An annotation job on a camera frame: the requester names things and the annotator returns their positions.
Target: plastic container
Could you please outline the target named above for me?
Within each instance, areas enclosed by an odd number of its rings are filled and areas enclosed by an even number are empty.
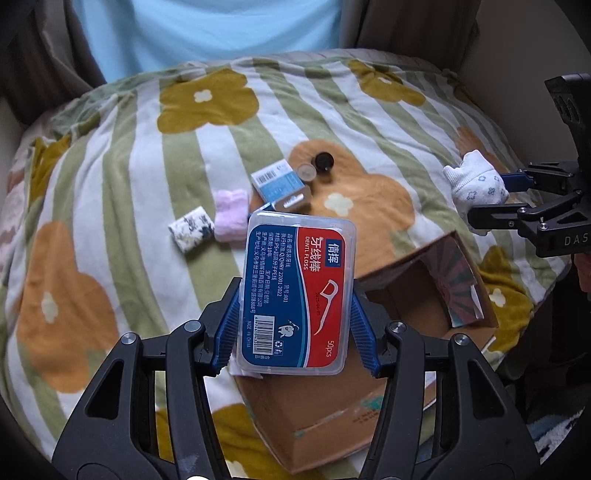
[[[238,364],[335,375],[345,365],[356,229],[343,219],[258,212],[248,223]]]

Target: cardboard box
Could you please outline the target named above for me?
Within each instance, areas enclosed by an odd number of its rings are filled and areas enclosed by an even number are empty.
[[[434,267],[429,258],[443,260],[439,265],[443,268]],[[475,317],[480,318],[453,327],[453,310],[450,313],[444,302],[444,297],[450,299],[449,282],[441,272],[452,267],[457,270],[460,264],[472,274]],[[486,287],[455,232],[359,280],[368,298],[384,305],[393,320],[404,321],[424,335],[448,339],[463,332],[480,349],[494,335],[496,318]],[[351,338],[345,368],[338,375],[266,375],[263,380],[237,377],[236,382],[270,451],[287,471],[297,473],[370,444],[386,379],[374,379],[363,367]],[[434,400],[435,385],[431,383],[426,386],[424,406]]]

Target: bottle cap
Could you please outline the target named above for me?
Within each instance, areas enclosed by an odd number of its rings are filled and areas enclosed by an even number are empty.
[[[321,152],[314,157],[312,164],[319,173],[327,173],[334,166],[335,160],[328,152]]]
[[[316,178],[316,169],[309,163],[299,165],[295,172],[304,183],[311,183]]]

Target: striped blanket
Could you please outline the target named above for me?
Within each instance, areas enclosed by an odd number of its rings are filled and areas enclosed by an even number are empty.
[[[25,215],[0,288],[1,393],[47,456],[121,334],[168,333],[241,274],[243,245],[184,256],[167,225],[198,206],[214,217],[212,192],[251,191],[249,174],[282,158],[334,156],[311,212],[356,223],[356,275],[457,230],[498,317],[491,361],[567,265],[537,258],[514,232],[474,236],[460,220],[443,166],[475,149],[501,172],[518,161],[455,75],[420,60],[339,51],[186,63],[97,88],[51,127],[28,150]],[[232,473],[288,478],[229,374],[206,385]],[[162,377],[157,407],[160,453],[171,458]],[[362,457],[299,476],[357,476]]]

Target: screw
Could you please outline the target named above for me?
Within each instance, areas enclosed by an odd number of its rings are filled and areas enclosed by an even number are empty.
[[[391,332],[402,333],[406,330],[406,325],[402,322],[392,322],[390,325],[388,325],[388,328]]]
[[[470,343],[470,337],[468,335],[464,335],[463,333],[458,333],[454,335],[453,341],[456,342],[458,345],[467,345]]]
[[[138,336],[134,332],[124,333],[121,337],[121,343],[124,345],[131,345],[137,340]]]
[[[201,328],[201,322],[199,320],[189,320],[184,325],[184,329],[188,332],[197,332]]]

